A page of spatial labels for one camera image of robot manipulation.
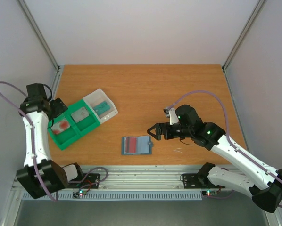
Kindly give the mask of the teal card holder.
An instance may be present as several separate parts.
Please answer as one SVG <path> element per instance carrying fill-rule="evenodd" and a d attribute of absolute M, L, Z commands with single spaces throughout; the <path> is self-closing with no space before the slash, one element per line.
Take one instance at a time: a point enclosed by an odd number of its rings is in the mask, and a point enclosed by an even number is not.
<path fill-rule="evenodd" d="M 151 140 L 150 136 L 138 136 L 137 138 L 137 153 L 125 153 L 125 139 L 127 137 L 133 137 L 133 136 L 125 136 L 122 137 L 122 151 L 121 154 L 126 155 L 152 155 L 152 148 L 153 148 L 153 142 Z"/>

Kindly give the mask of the dark red card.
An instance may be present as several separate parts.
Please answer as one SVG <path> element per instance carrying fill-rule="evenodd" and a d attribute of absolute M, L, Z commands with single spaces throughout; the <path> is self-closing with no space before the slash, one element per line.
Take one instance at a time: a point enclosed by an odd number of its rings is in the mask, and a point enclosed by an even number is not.
<path fill-rule="evenodd" d="M 125 153 L 137 153 L 137 138 L 127 137 L 125 139 Z"/>

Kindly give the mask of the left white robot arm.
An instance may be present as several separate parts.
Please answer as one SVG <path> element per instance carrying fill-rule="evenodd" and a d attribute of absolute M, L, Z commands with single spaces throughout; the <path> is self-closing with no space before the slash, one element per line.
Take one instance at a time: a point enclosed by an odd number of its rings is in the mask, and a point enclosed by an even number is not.
<path fill-rule="evenodd" d="M 32 198 L 38 199 L 68 187 L 81 187 L 85 175 L 78 163 L 64 167 L 51 159 L 48 143 L 48 123 L 68 108 L 60 98 L 52 99 L 45 91 L 46 84 L 27 85 L 27 97 L 20 105 L 26 132 L 24 167 L 16 177 Z"/>

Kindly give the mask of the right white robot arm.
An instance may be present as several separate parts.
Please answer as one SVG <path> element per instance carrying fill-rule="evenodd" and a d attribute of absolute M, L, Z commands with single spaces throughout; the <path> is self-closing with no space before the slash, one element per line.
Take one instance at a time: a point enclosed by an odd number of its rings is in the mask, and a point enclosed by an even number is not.
<path fill-rule="evenodd" d="M 276 169 L 259 160 L 237 144 L 224 129 L 212 122 L 203 122 L 189 105 L 164 110 L 169 122 L 156 123 L 147 133 L 156 140 L 190 138 L 226 159 L 242 174 L 226 171 L 215 164 L 205 163 L 198 171 L 202 186 L 223 186 L 242 193 L 262 210 L 274 213 L 282 200 L 282 168 Z"/>

